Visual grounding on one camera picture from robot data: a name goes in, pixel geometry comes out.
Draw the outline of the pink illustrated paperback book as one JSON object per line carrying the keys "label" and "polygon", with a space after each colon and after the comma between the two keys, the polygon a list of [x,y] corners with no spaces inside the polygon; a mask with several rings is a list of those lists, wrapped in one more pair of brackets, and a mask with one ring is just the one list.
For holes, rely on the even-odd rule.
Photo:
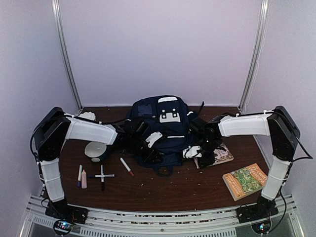
{"label": "pink illustrated paperback book", "polygon": [[210,161],[202,162],[199,160],[199,158],[194,158],[194,163],[196,165],[196,168],[197,169],[206,168],[206,167],[210,167],[210,166],[214,166],[214,165],[218,165],[218,164],[222,164],[222,163],[226,163],[226,162],[230,162],[230,161],[234,160],[234,156],[229,151],[229,149],[227,148],[225,143],[222,142],[222,144],[220,146],[223,148],[223,150],[216,149],[214,151],[214,163],[213,164],[211,164]]}

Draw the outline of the navy blue student backpack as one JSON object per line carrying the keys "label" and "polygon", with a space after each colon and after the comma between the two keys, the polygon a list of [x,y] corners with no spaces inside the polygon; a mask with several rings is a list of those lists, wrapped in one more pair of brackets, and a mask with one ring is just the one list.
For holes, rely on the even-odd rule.
{"label": "navy blue student backpack", "polygon": [[152,168],[157,176],[170,176],[175,166],[182,165],[183,150],[193,146],[196,137],[190,132],[190,123],[199,116],[199,112],[191,110],[189,106],[177,96],[163,95],[148,97],[135,102],[126,115],[128,119],[143,119],[149,129],[145,138],[153,132],[159,131],[163,137],[154,143],[152,148],[162,156],[161,163],[144,163],[123,145],[123,124],[118,136],[121,149],[132,154],[137,163],[146,168]]}

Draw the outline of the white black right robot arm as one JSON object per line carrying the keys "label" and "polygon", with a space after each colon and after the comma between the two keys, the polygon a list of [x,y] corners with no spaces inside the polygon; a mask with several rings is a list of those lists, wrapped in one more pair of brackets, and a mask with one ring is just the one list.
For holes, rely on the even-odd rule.
{"label": "white black right robot arm", "polygon": [[277,106],[271,111],[245,115],[225,113],[209,122],[195,118],[189,130],[199,139],[199,149],[195,154],[202,158],[213,155],[214,150],[220,147],[222,137],[269,136],[273,163],[267,183],[255,204],[241,206],[236,209],[236,213],[240,223],[267,219],[270,215],[278,214],[275,198],[288,178],[300,138],[300,131],[285,107]]}

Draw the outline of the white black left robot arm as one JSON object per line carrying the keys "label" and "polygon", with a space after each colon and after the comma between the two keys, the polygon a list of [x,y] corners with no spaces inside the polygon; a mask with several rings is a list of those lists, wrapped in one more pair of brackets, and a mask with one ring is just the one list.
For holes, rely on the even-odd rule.
{"label": "white black left robot arm", "polygon": [[86,114],[71,115],[54,107],[35,127],[30,139],[30,150],[39,166],[39,176],[49,200],[46,215],[71,224],[84,224],[88,210],[70,206],[62,186],[60,158],[70,142],[82,141],[105,146],[107,154],[112,146],[132,150],[146,164],[162,161],[152,140],[142,134],[148,130],[146,117],[124,118],[112,122],[89,119]]}

